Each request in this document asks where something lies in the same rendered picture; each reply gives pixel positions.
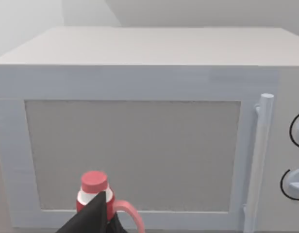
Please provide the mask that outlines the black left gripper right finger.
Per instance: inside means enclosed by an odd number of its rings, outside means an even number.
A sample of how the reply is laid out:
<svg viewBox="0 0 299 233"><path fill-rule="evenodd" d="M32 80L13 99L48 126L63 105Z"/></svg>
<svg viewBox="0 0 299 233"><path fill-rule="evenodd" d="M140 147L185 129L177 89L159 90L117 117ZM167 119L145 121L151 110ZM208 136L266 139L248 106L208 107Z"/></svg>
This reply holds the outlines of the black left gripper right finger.
<svg viewBox="0 0 299 233"><path fill-rule="evenodd" d="M118 218L117 212L107 223L107 233L127 233Z"/></svg>

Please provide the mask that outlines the red bottle with pink handle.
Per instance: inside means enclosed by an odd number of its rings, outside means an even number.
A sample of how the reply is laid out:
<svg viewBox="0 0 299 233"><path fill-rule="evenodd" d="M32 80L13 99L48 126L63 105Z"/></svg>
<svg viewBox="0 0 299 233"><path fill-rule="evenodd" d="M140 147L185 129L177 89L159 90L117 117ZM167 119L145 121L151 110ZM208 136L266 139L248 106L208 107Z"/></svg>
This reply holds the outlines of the red bottle with pink handle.
<svg viewBox="0 0 299 233"><path fill-rule="evenodd" d="M115 194L109 186L107 175L103 171L88 171L82 175L81 188L76 199L77 212L83 209L100 192L106 194L107 222L114 216L115 212L124 211L133 219L137 227L137 233L145 233L144 223L138 211L129 202L115 198Z"/></svg>

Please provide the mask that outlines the pale microwave oven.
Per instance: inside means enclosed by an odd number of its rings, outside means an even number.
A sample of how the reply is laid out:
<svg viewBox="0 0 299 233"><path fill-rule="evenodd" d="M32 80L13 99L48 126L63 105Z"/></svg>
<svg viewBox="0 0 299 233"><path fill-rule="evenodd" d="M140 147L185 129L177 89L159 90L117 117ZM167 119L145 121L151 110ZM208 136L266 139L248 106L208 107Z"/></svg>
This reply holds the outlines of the pale microwave oven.
<svg viewBox="0 0 299 233"><path fill-rule="evenodd" d="M274 102L255 233L299 233L299 201L280 190L282 175L299 168L299 148L289 138L299 114L299 36L278 28L60 27L6 53L0 65L274 68L279 77L269 93ZM236 100L27 100L39 206L74 214L81 175L102 170L115 196L140 215L228 213L240 108ZM193 231L243 232L256 125L255 112L241 228Z"/></svg>

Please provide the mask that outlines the pale blue microwave door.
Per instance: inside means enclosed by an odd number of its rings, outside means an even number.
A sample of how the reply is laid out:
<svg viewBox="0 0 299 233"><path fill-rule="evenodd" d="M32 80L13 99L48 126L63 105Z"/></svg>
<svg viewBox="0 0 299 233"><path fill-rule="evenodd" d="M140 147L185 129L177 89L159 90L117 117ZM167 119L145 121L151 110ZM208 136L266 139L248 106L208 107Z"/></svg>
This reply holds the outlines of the pale blue microwave door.
<svg viewBox="0 0 299 233"><path fill-rule="evenodd" d="M72 210L42 210L25 111L27 100L236 100L241 102L231 208L142 211L148 229L239 230L254 104L275 93L278 72L257 66L0 65L0 164L11 224L57 228Z"/></svg>

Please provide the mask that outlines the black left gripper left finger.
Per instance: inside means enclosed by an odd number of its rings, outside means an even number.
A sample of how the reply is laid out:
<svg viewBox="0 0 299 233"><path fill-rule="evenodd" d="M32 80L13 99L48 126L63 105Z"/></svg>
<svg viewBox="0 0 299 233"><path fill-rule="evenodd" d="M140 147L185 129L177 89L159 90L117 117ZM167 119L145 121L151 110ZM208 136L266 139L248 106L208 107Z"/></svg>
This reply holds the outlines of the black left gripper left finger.
<svg viewBox="0 0 299 233"><path fill-rule="evenodd" d="M55 233L106 233L106 194L100 192Z"/></svg>

